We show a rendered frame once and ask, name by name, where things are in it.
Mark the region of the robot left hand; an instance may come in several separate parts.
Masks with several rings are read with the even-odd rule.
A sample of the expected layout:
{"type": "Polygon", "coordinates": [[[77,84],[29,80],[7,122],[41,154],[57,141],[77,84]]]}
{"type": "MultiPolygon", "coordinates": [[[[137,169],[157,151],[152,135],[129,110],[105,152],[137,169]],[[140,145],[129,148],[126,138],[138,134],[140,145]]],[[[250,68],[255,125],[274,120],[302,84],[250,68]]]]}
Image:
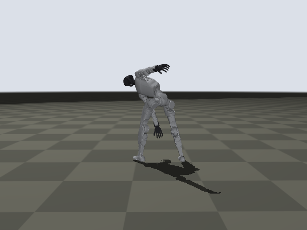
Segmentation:
{"type": "MultiPolygon", "coordinates": [[[[162,74],[162,72],[160,72],[161,70],[163,70],[163,71],[165,71],[164,69],[166,69],[166,70],[168,70],[169,69],[169,67],[168,67],[169,65],[168,64],[161,64],[161,65],[156,65],[155,66],[155,69],[153,69],[153,71],[155,71],[155,72],[159,72],[160,74],[162,74]],[[166,68],[165,68],[166,67],[166,68]],[[168,69],[167,69],[168,68],[168,69]]],[[[166,71],[165,71],[166,72],[166,71]]]]}

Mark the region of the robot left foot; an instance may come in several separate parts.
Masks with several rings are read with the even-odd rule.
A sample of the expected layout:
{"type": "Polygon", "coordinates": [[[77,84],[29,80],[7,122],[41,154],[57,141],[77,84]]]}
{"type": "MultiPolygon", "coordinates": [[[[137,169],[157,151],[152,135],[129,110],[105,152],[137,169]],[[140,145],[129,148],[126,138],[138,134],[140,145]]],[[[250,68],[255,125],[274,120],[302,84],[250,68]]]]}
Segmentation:
{"type": "Polygon", "coordinates": [[[138,155],[134,156],[133,159],[138,160],[138,161],[145,161],[145,157],[142,155],[140,157],[138,155]]]}

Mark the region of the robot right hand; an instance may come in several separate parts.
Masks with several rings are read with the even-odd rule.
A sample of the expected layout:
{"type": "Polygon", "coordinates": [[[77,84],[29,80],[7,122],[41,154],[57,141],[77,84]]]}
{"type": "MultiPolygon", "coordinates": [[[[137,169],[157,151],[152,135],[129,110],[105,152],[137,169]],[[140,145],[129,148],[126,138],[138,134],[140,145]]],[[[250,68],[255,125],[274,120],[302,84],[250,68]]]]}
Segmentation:
{"type": "Polygon", "coordinates": [[[163,133],[162,133],[162,131],[161,131],[161,128],[159,127],[159,122],[158,122],[158,126],[155,126],[155,125],[154,125],[154,127],[155,127],[155,131],[154,131],[154,134],[153,134],[153,135],[155,136],[155,133],[156,133],[156,137],[157,137],[157,138],[158,138],[159,135],[160,135],[159,138],[162,137],[162,136],[163,136],[163,133]],[[161,133],[160,133],[160,132],[161,132],[161,133]],[[160,134],[159,134],[159,133],[160,133],[160,134]],[[158,134],[158,136],[157,136],[157,134],[158,134]],[[162,136],[161,136],[161,134],[162,134],[162,136]]]}

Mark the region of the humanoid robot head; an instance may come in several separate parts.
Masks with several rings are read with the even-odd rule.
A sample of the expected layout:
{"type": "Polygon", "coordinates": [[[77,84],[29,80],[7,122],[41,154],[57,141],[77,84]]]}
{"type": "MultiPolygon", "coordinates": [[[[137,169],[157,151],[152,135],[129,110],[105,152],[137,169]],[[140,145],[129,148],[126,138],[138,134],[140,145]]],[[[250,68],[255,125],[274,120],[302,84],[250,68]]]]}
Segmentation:
{"type": "Polygon", "coordinates": [[[133,85],[135,85],[135,80],[132,75],[128,75],[124,78],[123,83],[125,86],[132,87],[133,85]]]}

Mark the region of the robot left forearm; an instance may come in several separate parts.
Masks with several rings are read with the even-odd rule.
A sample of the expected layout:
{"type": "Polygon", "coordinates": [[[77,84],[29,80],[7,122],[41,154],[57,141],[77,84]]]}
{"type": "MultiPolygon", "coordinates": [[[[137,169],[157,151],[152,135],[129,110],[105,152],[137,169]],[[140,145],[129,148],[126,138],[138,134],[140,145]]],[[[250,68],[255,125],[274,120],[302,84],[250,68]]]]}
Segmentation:
{"type": "Polygon", "coordinates": [[[152,66],[152,67],[147,67],[147,68],[145,68],[142,72],[146,71],[148,74],[154,73],[155,71],[153,71],[153,69],[155,69],[155,66],[156,66],[156,65],[154,65],[154,66],[152,66]]]}

